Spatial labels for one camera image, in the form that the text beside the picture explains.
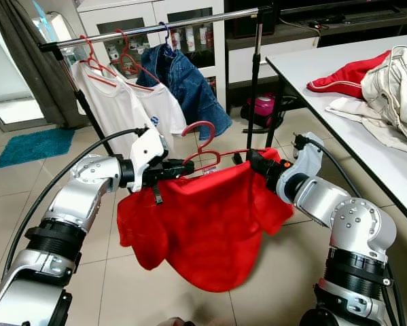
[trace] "white table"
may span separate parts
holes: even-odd
[[[360,123],[326,112],[325,107],[344,96],[343,94],[315,93],[306,89],[309,81],[331,75],[349,62],[374,58],[400,44],[407,46],[407,36],[274,55],[266,60],[278,73],[281,85],[291,86],[296,95],[407,216],[407,153],[384,146]]]

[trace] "white door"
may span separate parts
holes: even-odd
[[[154,10],[151,3],[138,3],[134,5],[124,5],[122,7],[92,10],[80,13],[80,17],[88,36],[99,35],[101,33],[114,32],[115,29],[135,29],[138,27],[156,25]],[[152,48],[160,44],[157,33],[137,35],[129,37],[128,53],[138,62],[141,62],[141,54],[145,48]],[[124,48],[122,39],[105,41],[93,44],[96,57],[102,65],[107,65],[117,53],[121,53]],[[121,70],[120,65],[116,65],[127,78],[136,78],[128,71]]]
[[[191,18],[222,14],[223,0],[163,0],[153,3],[157,22],[177,22]],[[218,101],[226,107],[226,74],[224,54],[224,22],[193,25],[174,29],[170,45],[180,49],[208,79]],[[164,42],[166,32],[160,32]]]

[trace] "red hanger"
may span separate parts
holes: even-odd
[[[123,33],[123,31],[121,29],[116,29],[115,32],[118,32],[118,33],[122,34],[123,39],[124,39],[124,47],[123,47],[122,53],[120,54],[119,59],[111,61],[111,63],[120,64],[120,66],[121,66],[121,68],[123,70],[129,71],[130,73],[138,73],[138,69],[140,69],[140,70],[144,71],[145,73],[147,73],[150,77],[152,77],[158,83],[160,83],[160,80],[158,78],[156,78],[147,69],[143,68],[143,66],[139,65],[137,63],[137,61],[135,61],[134,58],[130,54],[128,54],[128,48],[129,48],[128,37]],[[129,60],[131,60],[132,64],[134,65],[133,68],[132,67],[127,68],[127,67],[124,66],[123,58],[125,58],[125,57],[128,58]],[[130,84],[130,85],[134,86],[134,87],[138,87],[138,88],[143,88],[143,89],[146,89],[146,90],[152,90],[151,88],[143,87],[143,86],[140,86],[140,85],[134,85],[134,84]]]
[[[190,124],[187,128],[183,129],[182,136],[185,136],[187,133],[189,133],[191,130],[193,130],[195,127],[198,127],[198,126],[208,126],[209,127],[209,139],[207,141],[205,141],[202,145],[199,145],[197,147],[197,153],[194,153],[194,154],[188,156],[183,161],[182,164],[184,165],[188,161],[190,161],[192,158],[195,158],[198,155],[206,154],[206,153],[214,154],[217,161],[214,163],[210,163],[208,165],[202,166],[201,168],[196,168],[196,169],[194,169],[194,172],[203,170],[204,168],[210,168],[212,166],[216,166],[217,164],[219,164],[221,162],[222,156],[232,155],[235,153],[247,153],[249,151],[248,149],[237,149],[236,151],[226,151],[224,153],[219,153],[218,151],[214,151],[213,149],[203,150],[203,148],[206,147],[207,145],[209,145],[209,143],[215,138],[215,127],[211,122],[209,122],[209,121],[194,122],[193,124]]]
[[[94,54],[93,45],[92,45],[92,42],[90,42],[90,40],[87,38],[87,36],[85,36],[85,35],[80,35],[79,38],[80,38],[80,39],[85,39],[86,42],[87,42],[87,44],[88,44],[88,46],[90,47],[90,53],[89,53],[89,55],[88,55],[88,58],[87,58],[87,59],[84,59],[84,60],[80,60],[79,62],[86,62],[87,65],[88,65],[91,69],[96,69],[96,70],[99,70],[99,71],[106,70],[106,71],[108,71],[110,74],[112,74],[113,76],[117,76],[111,69],[108,69],[107,67],[101,65],[101,64],[99,63],[99,61],[94,58],[94,56],[93,56],[93,54]],[[93,65],[91,64],[91,62],[96,63],[96,64],[97,64],[97,67],[96,67],[96,66],[93,66]],[[101,79],[101,78],[94,77],[94,76],[89,76],[89,77],[91,77],[91,78],[93,78],[93,79],[100,80],[101,82],[105,82],[106,84],[110,84],[110,85],[116,86],[115,84],[110,83],[109,81],[103,80],[103,79]]]

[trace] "white jacket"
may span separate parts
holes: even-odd
[[[407,137],[407,47],[392,48],[362,79],[361,91],[369,106]]]

